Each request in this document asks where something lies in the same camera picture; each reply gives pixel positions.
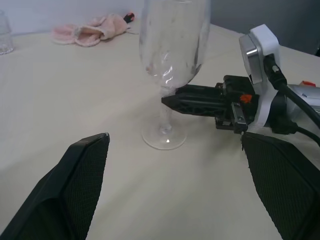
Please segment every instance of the white table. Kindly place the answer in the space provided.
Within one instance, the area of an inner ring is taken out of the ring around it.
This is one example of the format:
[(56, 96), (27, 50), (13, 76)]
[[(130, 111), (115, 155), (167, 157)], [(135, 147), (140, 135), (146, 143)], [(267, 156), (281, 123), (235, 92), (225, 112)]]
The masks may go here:
[[(193, 84), (246, 75), (239, 36), (211, 26)], [(88, 240), (280, 240), (239, 135), (216, 130), (211, 118), (176, 114), (188, 128), (182, 147), (158, 151), (143, 142), (141, 126), (158, 112), (159, 98), (141, 67), (138, 38), (82, 48), (30, 34), (0, 56), (0, 232), (69, 145), (109, 132)], [(280, 53), (290, 82), (320, 84), (320, 58), (285, 47)]]

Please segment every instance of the white wall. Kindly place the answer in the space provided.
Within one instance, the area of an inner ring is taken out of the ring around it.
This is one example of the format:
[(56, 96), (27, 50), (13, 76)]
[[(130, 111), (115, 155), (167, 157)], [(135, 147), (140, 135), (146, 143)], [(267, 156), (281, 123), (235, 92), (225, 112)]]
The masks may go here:
[(128, 12), (140, 14), (143, 0), (0, 0), (14, 34), (49, 31), (66, 23), (83, 24), (93, 17)]

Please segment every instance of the wine glass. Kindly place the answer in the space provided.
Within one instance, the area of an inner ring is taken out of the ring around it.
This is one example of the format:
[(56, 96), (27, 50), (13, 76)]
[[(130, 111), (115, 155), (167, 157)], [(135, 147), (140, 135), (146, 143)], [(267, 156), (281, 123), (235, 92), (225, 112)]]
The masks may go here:
[[(160, 97), (188, 84), (204, 61), (211, 0), (144, 0), (139, 53), (143, 68), (160, 85)], [(186, 140), (185, 128), (161, 103), (160, 116), (142, 128), (151, 147), (172, 150)]]

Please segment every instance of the glass base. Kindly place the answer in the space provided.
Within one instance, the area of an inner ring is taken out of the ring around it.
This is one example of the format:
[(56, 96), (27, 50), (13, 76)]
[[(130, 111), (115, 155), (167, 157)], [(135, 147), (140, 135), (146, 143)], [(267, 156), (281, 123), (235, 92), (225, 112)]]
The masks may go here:
[(169, 133), (160, 130), (160, 119), (153, 119), (142, 128), (142, 138), (146, 144), (158, 150), (177, 149), (187, 138), (185, 128), (176, 120), (171, 121), (172, 129)]

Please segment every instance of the orange component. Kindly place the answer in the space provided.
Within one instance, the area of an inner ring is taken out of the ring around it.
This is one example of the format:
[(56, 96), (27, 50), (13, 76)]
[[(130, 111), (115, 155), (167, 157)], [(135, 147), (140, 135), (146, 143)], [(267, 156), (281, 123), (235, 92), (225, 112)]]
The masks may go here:
[(245, 103), (245, 104), (248, 104), (248, 103), (251, 103), (251, 100), (252, 100), (252, 95), (250, 94), (244, 94), (240, 97), (240, 100)]
[(301, 85), (307, 85), (311, 87), (316, 87), (316, 84), (310, 81), (302, 81)]

